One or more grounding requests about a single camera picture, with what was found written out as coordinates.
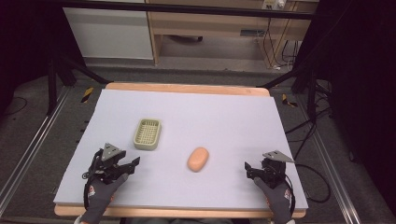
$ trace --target gloved hand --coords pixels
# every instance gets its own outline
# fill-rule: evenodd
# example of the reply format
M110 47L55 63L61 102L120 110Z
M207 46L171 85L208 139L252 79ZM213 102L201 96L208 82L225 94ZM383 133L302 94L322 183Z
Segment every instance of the gloved hand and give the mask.
M291 220L290 213L290 190L285 183L270 189L261 178L255 177L254 183L264 192L267 203L274 213L275 224L284 224Z
M111 202L111 197L116 190L128 179L128 174L121 175L114 183L106 185L100 179L94 179L88 195L89 206L82 215L81 221L90 224L100 222L103 213Z

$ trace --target cabinet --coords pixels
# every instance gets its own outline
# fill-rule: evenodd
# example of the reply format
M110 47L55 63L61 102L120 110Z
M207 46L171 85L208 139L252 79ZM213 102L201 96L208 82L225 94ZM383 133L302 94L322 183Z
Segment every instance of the cabinet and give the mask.
M261 9L263 5L263 1L257 0L146 0L146 3L251 9ZM314 12L317 3L317 1L287 1L284 10ZM258 39L264 60L268 66L272 66L275 64L274 57L281 51L286 40L302 41L304 39L309 23L310 21L289 19L269 20L268 18L255 17L148 12L148 24L155 63L159 63L163 35L238 37L243 36L241 35L242 30L265 31L270 24L273 46L271 46L268 35L258 34Z

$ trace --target white cabinet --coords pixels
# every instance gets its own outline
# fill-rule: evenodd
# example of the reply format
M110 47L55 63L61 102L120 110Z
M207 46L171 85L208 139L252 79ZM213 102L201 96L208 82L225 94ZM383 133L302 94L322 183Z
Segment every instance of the white cabinet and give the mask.
M153 60L146 12L64 8L64 13L84 58Z

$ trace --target metal bracket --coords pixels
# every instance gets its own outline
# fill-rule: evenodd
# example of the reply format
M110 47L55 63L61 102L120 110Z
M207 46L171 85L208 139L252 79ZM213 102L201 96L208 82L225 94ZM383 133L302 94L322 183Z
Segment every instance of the metal bracket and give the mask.
M282 152L275 150L272 152L267 152L262 154L264 157L273 160L273 161L285 161L285 162L291 162L294 163L294 160L292 160L290 157L287 155L283 154Z

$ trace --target black metal rail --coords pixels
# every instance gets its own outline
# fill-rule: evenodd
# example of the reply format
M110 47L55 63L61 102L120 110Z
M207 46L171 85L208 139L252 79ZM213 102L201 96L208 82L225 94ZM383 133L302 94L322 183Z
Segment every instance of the black metal rail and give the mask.
M241 16L241 17L262 17L280 18L295 20L326 20L329 15L319 15L310 12L281 11L250 9L236 7L199 7L167 4L145 4L145 3L125 3L125 2L104 2L104 1L84 1L84 0L36 0L46 4L56 4L61 7L110 9L125 11L150 11L150 12L173 12L189 14Z

